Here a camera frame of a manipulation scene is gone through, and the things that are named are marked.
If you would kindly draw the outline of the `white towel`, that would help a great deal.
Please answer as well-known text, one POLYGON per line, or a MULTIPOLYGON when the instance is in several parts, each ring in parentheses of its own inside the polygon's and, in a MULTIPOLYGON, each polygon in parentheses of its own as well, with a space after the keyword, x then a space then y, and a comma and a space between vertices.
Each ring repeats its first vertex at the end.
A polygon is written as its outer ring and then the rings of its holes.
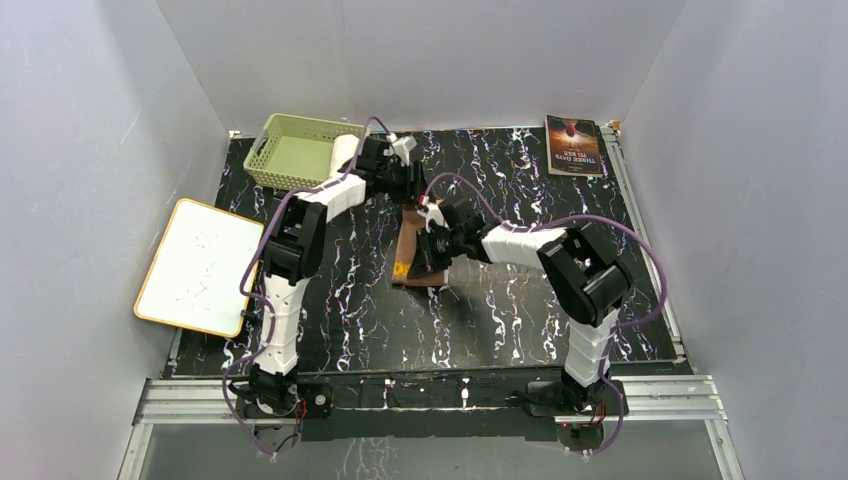
POLYGON ((359 140, 358 136, 352 134, 340 135, 334 139, 328 171, 329 180, 338 179, 343 175, 348 162, 357 151, 359 140))

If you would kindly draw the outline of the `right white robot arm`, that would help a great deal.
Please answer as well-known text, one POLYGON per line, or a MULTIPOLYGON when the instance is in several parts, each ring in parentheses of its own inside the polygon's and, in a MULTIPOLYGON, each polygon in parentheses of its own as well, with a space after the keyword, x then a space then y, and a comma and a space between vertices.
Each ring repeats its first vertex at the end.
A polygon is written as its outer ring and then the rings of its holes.
POLYGON ((563 387, 564 403, 577 414, 598 406, 603 399, 599 382, 608 371, 605 349, 633 286, 632 274, 615 251, 588 225, 534 230, 497 225, 464 200, 417 206, 415 213, 424 227, 416 233, 410 278, 445 271, 462 256, 544 272, 571 324, 563 367, 569 380, 563 387))

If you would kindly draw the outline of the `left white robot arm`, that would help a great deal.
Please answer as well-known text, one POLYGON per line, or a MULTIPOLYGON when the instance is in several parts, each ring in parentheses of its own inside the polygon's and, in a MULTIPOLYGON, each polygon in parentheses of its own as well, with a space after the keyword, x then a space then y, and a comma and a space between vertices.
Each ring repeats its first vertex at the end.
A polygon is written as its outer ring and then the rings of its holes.
POLYGON ((299 400, 293 372, 302 300, 322 264, 328 224, 340 214, 385 195, 416 202, 426 180, 411 158, 416 141, 390 133, 333 142, 329 177, 316 187, 288 193, 278 206, 259 249, 263 267, 261 344, 247 387, 234 394, 275 416, 294 411, 299 400))

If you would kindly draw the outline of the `yellow brown cloth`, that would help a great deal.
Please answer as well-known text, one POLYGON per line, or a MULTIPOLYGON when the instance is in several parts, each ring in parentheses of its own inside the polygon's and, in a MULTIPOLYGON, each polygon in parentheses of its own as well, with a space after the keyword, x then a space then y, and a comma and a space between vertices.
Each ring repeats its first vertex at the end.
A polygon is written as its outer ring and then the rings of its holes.
POLYGON ((416 278, 409 276, 416 253, 417 234, 424 228, 425 218, 419 214, 416 205, 404 205, 392 268, 391 283, 393 286, 439 288, 448 283, 447 270, 426 273, 424 276, 416 278))

